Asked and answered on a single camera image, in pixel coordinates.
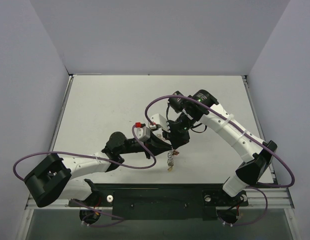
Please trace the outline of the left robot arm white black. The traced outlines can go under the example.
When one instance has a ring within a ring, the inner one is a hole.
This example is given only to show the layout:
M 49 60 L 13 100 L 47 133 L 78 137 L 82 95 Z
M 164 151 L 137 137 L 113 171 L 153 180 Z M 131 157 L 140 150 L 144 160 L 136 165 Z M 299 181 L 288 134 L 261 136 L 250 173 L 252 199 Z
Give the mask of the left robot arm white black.
M 66 198 L 81 200 L 92 206 L 98 200 L 98 193 L 77 178 L 93 173 L 107 173 L 123 167 L 123 154 L 145 153 L 147 159 L 172 150 L 172 146 L 159 139 L 152 132 L 127 138 L 122 132 L 112 133 L 104 149 L 92 155 L 54 151 L 24 178 L 24 183 L 39 208 L 55 202 L 63 192 Z

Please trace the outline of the large keyring blue handle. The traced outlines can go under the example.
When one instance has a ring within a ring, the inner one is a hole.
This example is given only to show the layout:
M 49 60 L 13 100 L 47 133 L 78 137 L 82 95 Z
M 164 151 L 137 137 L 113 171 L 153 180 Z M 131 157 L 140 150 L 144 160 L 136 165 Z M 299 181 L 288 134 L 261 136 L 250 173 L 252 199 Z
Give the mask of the large keyring blue handle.
M 167 166 L 168 166 L 167 171 L 168 172 L 171 172 L 174 167 L 174 153 L 175 153 L 174 150 L 170 150 L 167 153 Z

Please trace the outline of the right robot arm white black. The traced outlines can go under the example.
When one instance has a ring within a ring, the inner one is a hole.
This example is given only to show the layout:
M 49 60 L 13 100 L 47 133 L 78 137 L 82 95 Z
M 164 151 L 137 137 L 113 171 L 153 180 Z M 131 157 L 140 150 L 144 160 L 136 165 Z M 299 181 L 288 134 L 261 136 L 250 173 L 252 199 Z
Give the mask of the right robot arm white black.
M 174 149 L 190 141 L 189 130 L 200 122 L 224 139 L 242 159 L 242 164 L 218 192 L 221 203 L 231 204 L 245 187 L 257 184 L 269 168 L 272 161 L 270 152 L 275 152 L 277 145 L 272 140 L 265 142 L 248 132 L 206 90 L 196 92 L 191 101 L 183 99 L 179 91 L 173 95 L 168 99 L 168 105 L 179 116 L 176 120 L 168 120 L 169 130 L 163 131 L 163 137 Z

